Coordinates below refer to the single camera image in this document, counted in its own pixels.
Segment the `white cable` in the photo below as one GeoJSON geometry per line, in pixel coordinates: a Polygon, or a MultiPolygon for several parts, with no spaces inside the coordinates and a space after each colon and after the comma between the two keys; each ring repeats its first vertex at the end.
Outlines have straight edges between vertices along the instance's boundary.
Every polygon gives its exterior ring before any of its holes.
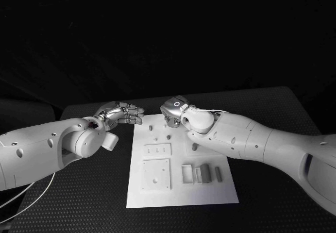
{"type": "Polygon", "coordinates": [[[223,110],[216,110],[216,109],[212,109],[212,110],[199,109],[199,108],[195,107],[195,105],[190,105],[190,108],[193,110],[199,111],[199,112],[222,112],[222,113],[229,113],[229,112],[226,112],[223,110]]]}
{"type": "Polygon", "coordinates": [[[23,193],[24,191],[32,187],[32,185],[34,184],[34,182],[29,185],[29,187],[0,206],[0,208],[10,203],[23,193]]]}
{"type": "Polygon", "coordinates": [[[55,174],[52,175],[49,185],[47,185],[46,189],[45,189],[42,195],[37,197],[37,199],[33,201],[33,203],[32,203],[16,215],[13,215],[13,216],[11,216],[10,218],[7,218],[3,222],[0,222],[0,224],[4,223],[4,222],[6,222],[9,219],[11,219],[13,217],[16,217],[16,216],[17,216],[23,211],[26,211],[26,210],[29,209],[29,207],[34,204],[34,202],[39,200],[39,198],[43,196],[45,192],[47,191],[47,188],[49,188],[49,186],[50,186],[53,177],[55,177],[55,174]]]}

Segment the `white paper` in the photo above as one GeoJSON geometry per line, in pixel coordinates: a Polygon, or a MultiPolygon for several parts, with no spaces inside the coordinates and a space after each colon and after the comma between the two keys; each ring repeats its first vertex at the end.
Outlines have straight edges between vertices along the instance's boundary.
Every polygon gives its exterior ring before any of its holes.
{"type": "Polygon", "coordinates": [[[238,203],[236,190],[226,156],[199,146],[195,153],[187,148],[192,141],[186,136],[187,129],[166,126],[161,114],[147,115],[143,125],[134,125],[131,168],[127,194],[127,208],[205,205],[238,203]],[[170,156],[144,156],[144,146],[170,143],[170,156]],[[143,190],[143,161],[169,159],[170,189],[143,190]],[[209,164],[212,182],[196,183],[195,168],[209,164]],[[193,183],[183,184],[182,165],[192,165],[193,183]],[[222,182],[216,180],[215,167],[219,167],[222,182]]]}

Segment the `dark table surface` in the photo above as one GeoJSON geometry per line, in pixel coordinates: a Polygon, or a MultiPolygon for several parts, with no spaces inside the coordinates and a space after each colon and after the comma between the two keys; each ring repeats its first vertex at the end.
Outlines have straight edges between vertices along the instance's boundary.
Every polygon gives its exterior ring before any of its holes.
{"type": "MultiPolygon", "coordinates": [[[[199,108],[222,109],[265,126],[319,135],[319,129],[287,87],[184,95],[199,108]]],[[[170,97],[127,100],[158,114],[170,97]]],[[[72,105],[62,119],[91,116],[104,103],[72,105]]],[[[127,209],[133,125],[112,129],[120,141],[69,164],[45,196],[13,221],[23,232],[336,232],[336,217],[314,203],[290,176],[271,166],[229,159],[239,204],[127,209]]],[[[36,182],[20,206],[39,197],[50,176],[36,182]]]]}

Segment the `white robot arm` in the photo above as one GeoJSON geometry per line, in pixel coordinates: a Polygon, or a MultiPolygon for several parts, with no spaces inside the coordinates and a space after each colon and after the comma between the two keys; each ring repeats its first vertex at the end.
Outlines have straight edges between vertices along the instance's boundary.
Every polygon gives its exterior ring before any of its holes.
{"type": "Polygon", "coordinates": [[[180,123],[190,140],[233,159],[285,172],[319,205],[336,215],[336,134],[307,136],[275,130],[221,110],[195,108],[182,96],[161,105],[167,125],[180,123]]]}
{"type": "Polygon", "coordinates": [[[0,191],[33,183],[102,146],[112,150],[118,123],[141,124],[143,108],[109,102],[95,115],[14,130],[0,135],[0,191]]]}

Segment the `hole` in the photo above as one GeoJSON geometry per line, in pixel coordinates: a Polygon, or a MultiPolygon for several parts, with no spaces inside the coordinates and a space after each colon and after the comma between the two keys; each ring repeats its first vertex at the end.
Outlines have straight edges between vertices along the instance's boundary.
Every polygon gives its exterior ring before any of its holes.
{"type": "Polygon", "coordinates": [[[47,145],[50,148],[53,147],[53,141],[50,139],[47,139],[47,145]]]}
{"type": "Polygon", "coordinates": [[[23,157],[23,149],[17,149],[16,154],[17,154],[19,158],[21,158],[23,157]]]}

